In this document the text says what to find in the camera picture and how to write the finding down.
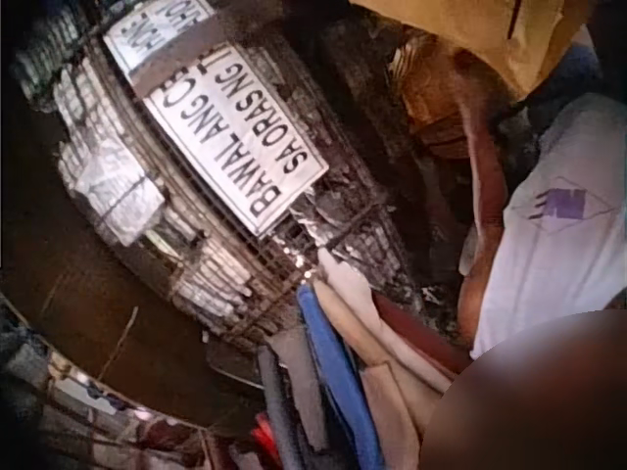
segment wire cage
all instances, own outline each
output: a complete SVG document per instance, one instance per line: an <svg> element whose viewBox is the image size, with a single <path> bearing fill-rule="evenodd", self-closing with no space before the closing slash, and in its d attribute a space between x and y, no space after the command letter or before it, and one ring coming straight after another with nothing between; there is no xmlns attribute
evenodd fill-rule
<svg viewBox="0 0 627 470"><path fill-rule="evenodd" d="M61 177L121 261L247 352L300 321L295 291L314 275L322 246L418 313L422 301L386 195L281 33L265 28L238 50L329 170L258 238L191 167L105 46L103 33L132 3L88 9L62 3L37 23L40 33L13 67L32 106L63 119Z"/></svg>

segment sign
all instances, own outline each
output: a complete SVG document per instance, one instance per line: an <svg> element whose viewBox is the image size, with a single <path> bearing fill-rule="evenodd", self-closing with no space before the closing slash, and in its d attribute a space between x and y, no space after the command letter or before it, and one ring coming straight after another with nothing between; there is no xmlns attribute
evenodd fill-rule
<svg viewBox="0 0 627 470"><path fill-rule="evenodd" d="M214 14L204 0L155 0L114 24L104 39L128 77L152 53Z"/></svg>
<svg viewBox="0 0 627 470"><path fill-rule="evenodd" d="M236 47L205 54L144 104L256 236L328 170Z"/></svg>

